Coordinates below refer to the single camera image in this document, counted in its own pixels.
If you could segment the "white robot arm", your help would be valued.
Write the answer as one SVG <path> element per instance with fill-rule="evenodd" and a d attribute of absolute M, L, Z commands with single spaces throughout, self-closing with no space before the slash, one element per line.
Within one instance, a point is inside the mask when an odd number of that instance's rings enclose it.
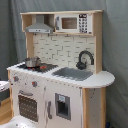
<path fill-rule="evenodd" d="M 0 92 L 7 90 L 10 87 L 8 81 L 0 81 Z M 0 125 L 0 128 L 36 128 L 35 125 L 28 119 L 22 116 L 15 116 L 9 122 Z"/>

